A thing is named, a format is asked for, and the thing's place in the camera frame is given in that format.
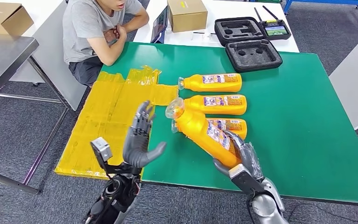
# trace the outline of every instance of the cardboard box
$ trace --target cardboard box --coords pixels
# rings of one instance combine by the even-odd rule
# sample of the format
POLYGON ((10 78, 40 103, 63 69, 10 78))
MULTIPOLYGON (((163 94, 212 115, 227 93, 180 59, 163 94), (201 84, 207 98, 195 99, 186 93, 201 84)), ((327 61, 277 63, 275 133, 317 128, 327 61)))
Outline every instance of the cardboard box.
POLYGON ((208 11, 201 0, 168 0, 172 31, 205 29, 208 11))
POLYGON ((21 4, 0 2, 0 34, 21 36, 33 23, 21 4))

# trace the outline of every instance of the floor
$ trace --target floor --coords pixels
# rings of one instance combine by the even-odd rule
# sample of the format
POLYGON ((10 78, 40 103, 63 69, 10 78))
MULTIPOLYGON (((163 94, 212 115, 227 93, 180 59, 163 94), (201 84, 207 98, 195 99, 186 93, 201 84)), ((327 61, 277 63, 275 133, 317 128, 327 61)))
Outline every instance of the floor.
MULTIPOLYGON (((293 3, 287 19, 300 51, 317 53, 328 74, 358 43, 358 9, 354 6, 293 3)), ((34 87, 9 82, 2 91, 54 97, 44 84, 34 87)), ((1 174, 22 181, 62 109, 54 104, 0 98, 1 174)), ((31 186, 43 187, 42 194, 33 196, 0 184, 0 224, 80 223, 105 181, 53 172, 75 121, 70 115, 65 118, 31 180, 31 186)), ((250 223, 241 194, 144 185, 138 199, 126 223, 250 223)), ((358 221, 358 206, 293 199, 283 202, 284 216, 292 213, 290 223, 358 221)))

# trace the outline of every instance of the robotic thumb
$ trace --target robotic thumb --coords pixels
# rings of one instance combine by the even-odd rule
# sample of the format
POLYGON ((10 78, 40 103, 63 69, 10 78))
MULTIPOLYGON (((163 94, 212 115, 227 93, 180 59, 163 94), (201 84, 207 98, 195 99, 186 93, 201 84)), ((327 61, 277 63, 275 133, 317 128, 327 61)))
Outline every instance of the robotic thumb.
POLYGON ((155 160, 157 157, 159 157, 164 151, 166 147, 166 142, 162 141, 160 142, 154 150, 151 150, 146 153, 147 162, 144 166, 149 164, 151 161, 155 160))
POLYGON ((224 166, 219 160, 214 158, 213 159, 213 164, 215 165, 216 169, 218 171, 220 171, 222 174, 224 174, 226 176, 230 176, 228 174, 229 169, 226 166, 224 166))

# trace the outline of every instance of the tablet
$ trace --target tablet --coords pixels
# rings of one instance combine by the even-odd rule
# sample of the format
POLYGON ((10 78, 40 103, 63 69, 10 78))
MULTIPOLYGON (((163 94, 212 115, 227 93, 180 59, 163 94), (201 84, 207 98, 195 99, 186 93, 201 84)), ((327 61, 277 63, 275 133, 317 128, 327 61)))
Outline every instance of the tablet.
POLYGON ((151 43, 157 42, 162 33, 165 31, 168 23, 168 7, 165 7, 161 14, 153 23, 153 28, 151 31, 151 43))

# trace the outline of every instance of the dark shorts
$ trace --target dark shorts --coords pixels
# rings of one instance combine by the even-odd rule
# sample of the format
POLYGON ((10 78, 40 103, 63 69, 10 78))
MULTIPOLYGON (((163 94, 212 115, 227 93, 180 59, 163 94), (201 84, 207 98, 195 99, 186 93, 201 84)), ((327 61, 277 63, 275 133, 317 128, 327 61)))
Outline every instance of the dark shorts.
POLYGON ((78 82, 91 86, 98 78, 102 66, 101 60, 95 56, 81 62, 70 62, 69 70, 78 82))

